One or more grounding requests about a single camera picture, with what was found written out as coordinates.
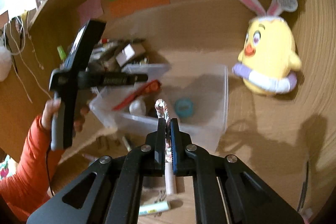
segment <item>orange jacket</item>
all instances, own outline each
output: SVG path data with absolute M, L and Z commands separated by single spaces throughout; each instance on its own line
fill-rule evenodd
M 29 129 L 16 174 L 0 181 L 0 194 L 20 221 L 27 221 L 31 213 L 50 199 L 47 195 L 49 182 L 45 162 L 49 145 L 50 132 L 42 127 L 39 115 Z M 63 152 L 49 152 L 50 179 Z

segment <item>pink inner ear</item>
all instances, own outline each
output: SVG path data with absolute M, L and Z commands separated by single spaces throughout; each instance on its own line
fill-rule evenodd
M 244 4 L 253 11 L 256 11 L 258 15 L 264 15 L 265 11 L 257 6 L 252 0 L 242 0 Z
M 274 16 L 275 11 L 278 9 L 278 4 L 273 4 L 267 11 L 267 14 Z

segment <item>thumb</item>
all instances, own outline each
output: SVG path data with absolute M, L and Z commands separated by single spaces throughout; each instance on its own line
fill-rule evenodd
M 53 118 L 53 115 L 58 112 L 60 104 L 60 98 L 57 98 L 55 100 L 49 100 L 46 102 L 41 119 L 41 123 L 44 129 L 51 129 L 51 120 Z

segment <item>plush toy arm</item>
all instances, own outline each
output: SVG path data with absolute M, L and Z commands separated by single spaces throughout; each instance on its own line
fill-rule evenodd
M 244 54 L 244 50 L 242 50 L 242 51 L 239 53 L 239 55 L 238 55 L 238 61 L 239 61 L 239 62 L 242 62 L 242 60 L 243 60 L 243 54 Z
M 301 60 L 295 52 L 291 52 L 289 55 L 289 67 L 291 70 L 301 69 Z

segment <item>transparent plastic box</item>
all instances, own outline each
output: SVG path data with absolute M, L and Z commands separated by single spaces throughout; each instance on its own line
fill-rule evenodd
M 194 114 L 179 119 L 180 130 L 189 133 L 193 143 L 210 152 L 216 150 L 219 139 L 226 130 L 228 71 L 225 65 L 182 62 L 168 66 L 165 64 L 129 66 L 124 71 L 148 73 L 150 80 L 153 79 L 152 75 L 159 78 L 162 91 L 156 99 L 166 100 L 170 108 L 174 107 L 176 100 L 189 98 L 194 105 Z M 129 134 L 146 136 L 157 130 L 157 118 L 134 116 L 129 114 L 127 109 L 112 111 L 112 107 L 138 87 L 139 85 L 105 87 L 92 100 L 90 108 L 105 127 L 117 127 L 118 130 Z

